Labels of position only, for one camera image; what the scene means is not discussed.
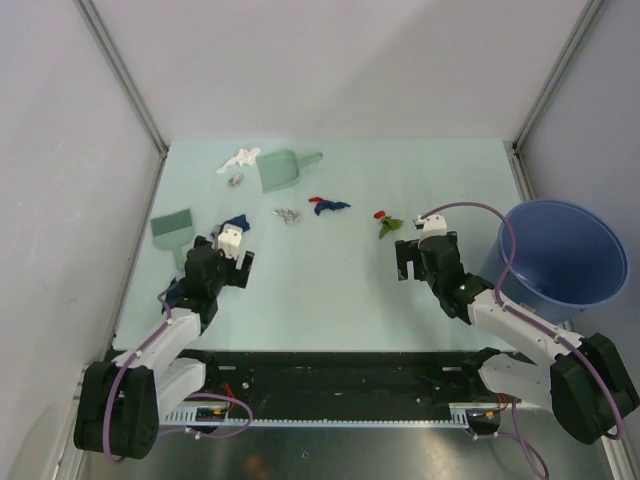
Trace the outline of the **green and red scrap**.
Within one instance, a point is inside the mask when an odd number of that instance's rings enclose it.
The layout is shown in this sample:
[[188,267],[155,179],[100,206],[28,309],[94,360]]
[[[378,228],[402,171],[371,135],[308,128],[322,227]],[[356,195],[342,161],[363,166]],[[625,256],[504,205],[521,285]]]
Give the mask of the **green and red scrap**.
[[387,215],[384,210],[376,212],[374,214],[374,218],[379,222],[380,225],[378,233],[379,239],[384,238],[390,232],[399,230],[404,225],[403,220]]

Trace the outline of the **green hand brush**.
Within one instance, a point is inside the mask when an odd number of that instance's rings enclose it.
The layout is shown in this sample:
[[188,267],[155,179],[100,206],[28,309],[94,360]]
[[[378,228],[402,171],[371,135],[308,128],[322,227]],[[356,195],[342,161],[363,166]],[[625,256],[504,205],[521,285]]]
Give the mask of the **green hand brush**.
[[150,219],[153,246],[163,252],[170,252],[175,268],[184,270],[185,251],[195,236],[195,227],[190,209]]

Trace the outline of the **blue and red scrap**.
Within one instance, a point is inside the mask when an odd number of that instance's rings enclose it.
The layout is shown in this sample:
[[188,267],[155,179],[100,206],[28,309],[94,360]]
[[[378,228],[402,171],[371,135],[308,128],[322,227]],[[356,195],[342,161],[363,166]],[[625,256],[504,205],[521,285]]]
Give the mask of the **blue and red scrap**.
[[314,213],[316,216],[320,216],[324,211],[339,211],[351,207],[349,203],[327,200],[322,197],[309,198],[308,202],[314,205]]

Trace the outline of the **green dustpan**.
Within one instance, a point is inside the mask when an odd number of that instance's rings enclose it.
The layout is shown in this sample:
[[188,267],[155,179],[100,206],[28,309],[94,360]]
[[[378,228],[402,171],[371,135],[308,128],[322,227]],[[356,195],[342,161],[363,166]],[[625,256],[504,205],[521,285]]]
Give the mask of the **green dustpan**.
[[256,159],[262,191],[271,193],[296,185],[304,168],[320,162],[320,152],[298,156],[291,150],[281,150]]

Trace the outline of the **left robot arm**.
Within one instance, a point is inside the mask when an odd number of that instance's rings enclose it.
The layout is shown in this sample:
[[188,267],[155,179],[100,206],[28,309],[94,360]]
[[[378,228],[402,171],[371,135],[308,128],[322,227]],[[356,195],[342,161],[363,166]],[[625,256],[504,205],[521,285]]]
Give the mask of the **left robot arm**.
[[159,326],[139,346],[88,366],[73,432],[76,448],[102,453],[112,463],[142,459],[175,407],[193,394],[207,400],[219,392],[220,374],[182,353],[214,319],[222,290],[246,287],[254,255],[240,250],[242,239],[242,230],[230,224],[212,239],[197,237],[183,277],[158,296]]

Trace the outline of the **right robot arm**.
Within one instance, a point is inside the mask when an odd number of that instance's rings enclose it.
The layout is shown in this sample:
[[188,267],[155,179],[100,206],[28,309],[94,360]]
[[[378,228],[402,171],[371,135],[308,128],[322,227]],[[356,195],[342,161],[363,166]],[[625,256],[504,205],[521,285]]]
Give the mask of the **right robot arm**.
[[490,282],[465,272],[455,233],[399,240],[394,248],[399,280],[426,282],[447,316],[500,337],[525,357],[482,350],[461,376],[469,399],[484,401],[496,392],[535,404],[584,444],[638,409],[639,394],[610,339],[581,336],[497,299]]

